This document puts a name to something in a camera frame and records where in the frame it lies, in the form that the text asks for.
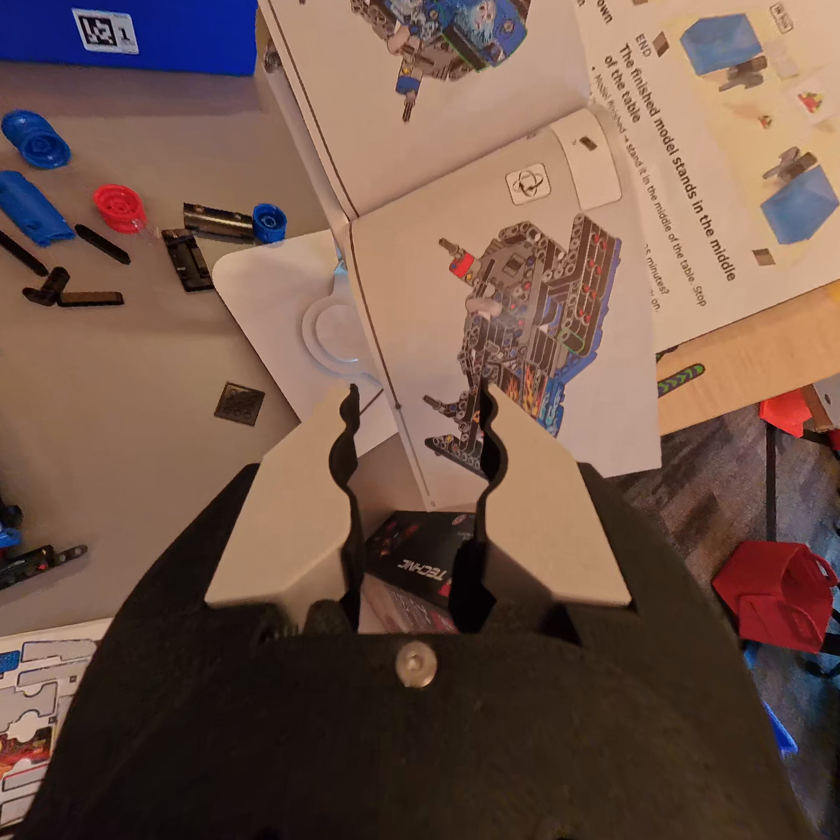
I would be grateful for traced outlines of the colourful sticker sheet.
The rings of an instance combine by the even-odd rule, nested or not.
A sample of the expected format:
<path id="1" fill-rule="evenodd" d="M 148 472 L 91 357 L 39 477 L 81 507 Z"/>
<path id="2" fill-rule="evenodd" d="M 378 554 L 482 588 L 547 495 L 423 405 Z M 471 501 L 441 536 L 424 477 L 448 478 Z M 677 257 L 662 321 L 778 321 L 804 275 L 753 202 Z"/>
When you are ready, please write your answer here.
<path id="1" fill-rule="evenodd" d="M 1 639 L 1 838 L 12 838 L 46 776 L 70 704 L 112 622 Z"/>

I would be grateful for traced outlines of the black toy set box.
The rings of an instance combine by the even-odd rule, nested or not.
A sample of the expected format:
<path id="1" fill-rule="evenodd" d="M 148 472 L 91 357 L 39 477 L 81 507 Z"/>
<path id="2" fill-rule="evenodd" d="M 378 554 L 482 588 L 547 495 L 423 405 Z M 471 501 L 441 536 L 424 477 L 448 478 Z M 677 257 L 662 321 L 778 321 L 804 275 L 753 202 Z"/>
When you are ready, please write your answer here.
<path id="1" fill-rule="evenodd" d="M 395 511 L 365 544 L 362 599 L 389 634 L 456 634 L 449 613 L 455 558 L 476 515 Z"/>

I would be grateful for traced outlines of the toy brick truck model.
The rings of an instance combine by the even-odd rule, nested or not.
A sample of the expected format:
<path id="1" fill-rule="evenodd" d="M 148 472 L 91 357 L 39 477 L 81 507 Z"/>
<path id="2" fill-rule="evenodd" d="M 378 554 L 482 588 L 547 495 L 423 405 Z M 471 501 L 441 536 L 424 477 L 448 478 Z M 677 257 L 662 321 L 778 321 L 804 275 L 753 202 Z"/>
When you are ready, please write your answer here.
<path id="1" fill-rule="evenodd" d="M 78 560 L 88 553 L 88 546 L 78 544 L 62 551 L 57 551 L 47 544 L 40 548 L 19 553 L 14 557 L 8 551 L 19 547 L 22 542 L 20 526 L 23 521 L 22 509 L 17 505 L 8 505 L 1 501 L 1 590 L 32 579 L 46 572 L 57 569 L 71 561 Z"/>

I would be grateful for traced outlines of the black studded plate piece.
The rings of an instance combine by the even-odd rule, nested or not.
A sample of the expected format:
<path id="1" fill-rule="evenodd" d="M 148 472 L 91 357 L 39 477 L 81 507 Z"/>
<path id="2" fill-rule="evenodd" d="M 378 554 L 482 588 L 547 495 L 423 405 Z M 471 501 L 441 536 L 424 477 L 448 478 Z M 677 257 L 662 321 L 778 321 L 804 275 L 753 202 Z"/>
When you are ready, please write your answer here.
<path id="1" fill-rule="evenodd" d="M 186 228 L 165 228 L 160 233 L 184 292 L 214 290 L 212 274 L 193 233 Z"/>

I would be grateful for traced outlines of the white book stand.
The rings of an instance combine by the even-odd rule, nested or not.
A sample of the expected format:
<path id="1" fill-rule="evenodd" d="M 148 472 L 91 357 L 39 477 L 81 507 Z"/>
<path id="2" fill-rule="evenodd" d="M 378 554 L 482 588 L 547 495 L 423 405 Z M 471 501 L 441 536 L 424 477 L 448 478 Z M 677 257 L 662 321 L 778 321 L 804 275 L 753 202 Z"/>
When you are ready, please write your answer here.
<path id="1" fill-rule="evenodd" d="M 301 421 L 334 387 L 355 384 L 356 453 L 396 435 L 349 273 L 329 230 L 226 255 L 213 268 L 213 282 Z"/>

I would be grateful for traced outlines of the red wheel rim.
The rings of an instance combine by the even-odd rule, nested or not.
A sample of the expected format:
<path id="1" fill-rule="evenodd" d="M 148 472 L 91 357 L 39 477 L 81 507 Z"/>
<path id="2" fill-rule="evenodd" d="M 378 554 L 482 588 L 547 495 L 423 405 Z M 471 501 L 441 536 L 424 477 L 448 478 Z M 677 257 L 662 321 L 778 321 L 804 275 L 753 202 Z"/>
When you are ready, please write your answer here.
<path id="1" fill-rule="evenodd" d="M 148 219 L 140 196 L 125 185 L 105 184 L 91 195 L 101 219 L 111 230 L 123 235 L 144 231 Z"/>

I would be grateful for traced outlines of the long thin black beam piece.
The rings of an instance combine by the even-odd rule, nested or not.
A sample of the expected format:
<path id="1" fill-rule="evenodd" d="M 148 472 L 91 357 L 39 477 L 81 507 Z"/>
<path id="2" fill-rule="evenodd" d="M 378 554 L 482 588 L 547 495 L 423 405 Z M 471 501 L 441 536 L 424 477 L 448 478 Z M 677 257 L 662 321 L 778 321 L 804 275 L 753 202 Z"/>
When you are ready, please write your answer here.
<path id="1" fill-rule="evenodd" d="M 18 263 L 25 266 L 37 277 L 46 278 L 49 275 L 49 269 L 37 257 L 29 253 L 26 248 L 3 231 L 0 233 L 0 245 L 3 251 L 16 259 Z"/>

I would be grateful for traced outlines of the red floor bin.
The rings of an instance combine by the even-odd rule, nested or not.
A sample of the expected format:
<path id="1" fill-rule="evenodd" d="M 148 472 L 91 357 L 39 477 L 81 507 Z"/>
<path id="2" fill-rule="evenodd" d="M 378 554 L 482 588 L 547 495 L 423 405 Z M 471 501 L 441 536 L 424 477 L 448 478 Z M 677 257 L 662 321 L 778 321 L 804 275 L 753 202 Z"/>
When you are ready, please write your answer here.
<path id="1" fill-rule="evenodd" d="M 806 545 L 742 542 L 711 586 L 743 642 L 814 655 L 823 650 L 838 575 Z"/>

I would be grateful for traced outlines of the blue curved panel piece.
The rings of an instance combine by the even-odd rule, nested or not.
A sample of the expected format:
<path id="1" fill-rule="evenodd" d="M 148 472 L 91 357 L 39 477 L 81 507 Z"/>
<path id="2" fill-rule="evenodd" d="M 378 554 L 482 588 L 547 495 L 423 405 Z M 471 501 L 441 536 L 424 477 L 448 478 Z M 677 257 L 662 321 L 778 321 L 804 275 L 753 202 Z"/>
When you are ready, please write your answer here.
<path id="1" fill-rule="evenodd" d="M 47 197 L 17 171 L 1 172 L 1 209 L 41 248 L 68 242 L 77 236 Z"/>

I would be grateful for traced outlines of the instruction booklet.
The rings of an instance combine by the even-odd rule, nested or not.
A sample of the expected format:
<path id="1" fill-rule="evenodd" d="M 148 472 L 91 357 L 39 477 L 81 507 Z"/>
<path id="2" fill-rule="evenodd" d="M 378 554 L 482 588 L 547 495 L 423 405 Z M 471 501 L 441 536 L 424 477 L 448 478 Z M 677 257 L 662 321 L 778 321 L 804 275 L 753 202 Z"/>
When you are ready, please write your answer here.
<path id="1" fill-rule="evenodd" d="M 838 281 L 838 2 L 259 2 L 431 508 L 494 385 L 606 476 L 655 352 Z"/>

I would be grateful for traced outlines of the blue storage bin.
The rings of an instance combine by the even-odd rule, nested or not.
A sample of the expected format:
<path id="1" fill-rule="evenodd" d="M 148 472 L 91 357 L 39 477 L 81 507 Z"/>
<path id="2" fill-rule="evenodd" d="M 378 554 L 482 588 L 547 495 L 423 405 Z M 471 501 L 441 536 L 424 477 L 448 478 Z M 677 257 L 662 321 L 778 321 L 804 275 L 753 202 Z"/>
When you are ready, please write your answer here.
<path id="1" fill-rule="evenodd" d="M 2 1 L 1 58 L 252 77 L 257 1 Z"/>

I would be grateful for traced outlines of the black square plate piece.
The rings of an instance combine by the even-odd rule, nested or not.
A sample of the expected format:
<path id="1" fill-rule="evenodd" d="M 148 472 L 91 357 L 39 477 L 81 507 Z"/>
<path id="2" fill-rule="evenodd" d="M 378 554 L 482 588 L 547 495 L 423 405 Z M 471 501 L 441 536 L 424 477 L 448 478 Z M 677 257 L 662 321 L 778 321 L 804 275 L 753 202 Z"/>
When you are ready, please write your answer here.
<path id="1" fill-rule="evenodd" d="M 266 394 L 255 388 L 226 382 L 213 415 L 236 424 L 253 427 Z"/>

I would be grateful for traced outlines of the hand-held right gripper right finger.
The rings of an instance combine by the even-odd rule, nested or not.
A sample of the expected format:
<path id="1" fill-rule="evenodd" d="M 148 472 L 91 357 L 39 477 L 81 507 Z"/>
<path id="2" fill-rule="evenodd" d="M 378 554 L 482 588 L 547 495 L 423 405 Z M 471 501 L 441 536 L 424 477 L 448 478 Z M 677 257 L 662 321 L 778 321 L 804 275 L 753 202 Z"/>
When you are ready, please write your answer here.
<path id="1" fill-rule="evenodd" d="M 632 596 L 572 454 L 499 386 L 479 392 L 481 581 L 500 602 L 627 607 Z"/>

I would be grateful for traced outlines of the black cylinder brick piece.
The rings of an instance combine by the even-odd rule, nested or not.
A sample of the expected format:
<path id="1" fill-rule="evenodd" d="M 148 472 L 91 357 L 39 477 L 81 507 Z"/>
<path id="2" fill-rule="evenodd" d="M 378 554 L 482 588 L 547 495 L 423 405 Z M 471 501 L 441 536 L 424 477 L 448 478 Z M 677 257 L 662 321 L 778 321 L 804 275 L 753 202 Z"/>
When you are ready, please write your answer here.
<path id="1" fill-rule="evenodd" d="M 196 237 L 245 245 L 256 241 L 251 215 L 195 203 L 184 203 L 182 210 L 184 228 Z"/>

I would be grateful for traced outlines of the black angled beam piece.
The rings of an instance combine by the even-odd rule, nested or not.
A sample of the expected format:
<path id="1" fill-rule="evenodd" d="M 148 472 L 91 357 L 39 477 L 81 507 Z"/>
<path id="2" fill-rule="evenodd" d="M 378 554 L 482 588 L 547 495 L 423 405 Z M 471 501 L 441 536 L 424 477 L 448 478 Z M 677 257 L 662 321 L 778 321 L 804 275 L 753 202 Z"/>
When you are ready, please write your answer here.
<path id="1" fill-rule="evenodd" d="M 70 274 L 67 269 L 57 266 L 50 271 L 41 287 L 26 287 L 22 289 L 22 295 L 30 302 L 49 308 L 60 300 L 69 280 Z"/>

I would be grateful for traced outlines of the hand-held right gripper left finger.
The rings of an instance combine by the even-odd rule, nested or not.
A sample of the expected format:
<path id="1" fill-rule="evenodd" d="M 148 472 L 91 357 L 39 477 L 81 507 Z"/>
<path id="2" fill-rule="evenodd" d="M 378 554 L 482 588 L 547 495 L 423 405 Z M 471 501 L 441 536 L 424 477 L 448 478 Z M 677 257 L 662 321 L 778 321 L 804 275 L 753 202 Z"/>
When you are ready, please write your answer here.
<path id="1" fill-rule="evenodd" d="M 205 602 L 310 607 L 356 598 L 364 539 L 350 480 L 358 467 L 358 386 L 338 385 L 259 463 Z"/>

